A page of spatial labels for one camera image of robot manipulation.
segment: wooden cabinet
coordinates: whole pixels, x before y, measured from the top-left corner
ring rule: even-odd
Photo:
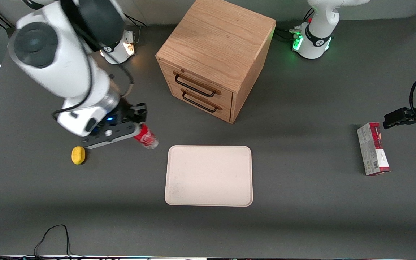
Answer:
[[[156,57],[173,96],[229,123],[263,69],[276,21],[196,0]]]

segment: red soda can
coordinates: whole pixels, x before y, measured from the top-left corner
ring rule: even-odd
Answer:
[[[158,145],[157,137],[150,131],[147,125],[140,125],[140,133],[134,136],[139,143],[141,143],[145,148],[152,150]]]

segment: plastic tray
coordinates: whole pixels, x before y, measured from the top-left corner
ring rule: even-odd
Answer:
[[[253,202],[251,150],[246,146],[171,147],[165,201],[169,205],[249,206]]]

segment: wall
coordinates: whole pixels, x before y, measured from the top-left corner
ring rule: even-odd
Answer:
[[[117,0],[123,11],[148,24],[178,23],[194,0]],[[278,21],[303,18],[305,0],[228,0]],[[30,13],[21,0],[0,0],[0,13],[15,22]],[[365,5],[340,9],[342,20],[405,18],[416,15],[416,0],[371,0]]]

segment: black metal handle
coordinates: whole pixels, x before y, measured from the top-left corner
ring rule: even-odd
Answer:
[[[203,95],[205,97],[212,98],[216,94],[216,91],[214,91],[214,90],[213,90],[213,92],[211,94],[208,94],[208,93],[205,93],[203,91],[200,91],[200,90],[198,90],[198,89],[196,89],[194,87],[189,86],[188,84],[185,84],[184,82],[178,81],[178,78],[179,78],[179,74],[176,74],[176,77],[174,78],[174,81],[177,84],[180,84],[180,85],[182,85],[184,87],[187,87],[188,89],[191,89],[191,90],[193,90],[193,91],[197,92],[198,94],[201,94],[201,95]]]
[[[214,107],[214,109],[209,109],[209,108],[207,108],[207,107],[205,107],[205,106],[203,106],[203,105],[200,105],[200,104],[198,104],[197,102],[195,102],[195,101],[193,101],[193,100],[190,100],[190,99],[188,99],[187,97],[185,97],[185,94],[187,94],[187,92],[183,92],[182,93],[182,98],[184,99],[184,100],[186,100],[186,101],[188,101],[188,102],[190,102],[190,103],[192,103],[192,104],[194,104],[194,105],[196,105],[197,107],[200,107],[201,109],[204,109],[204,110],[206,110],[206,111],[208,111],[208,112],[210,112],[210,113],[214,113],[214,112],[216,112],[216,110],[218,110],[218,107]]]

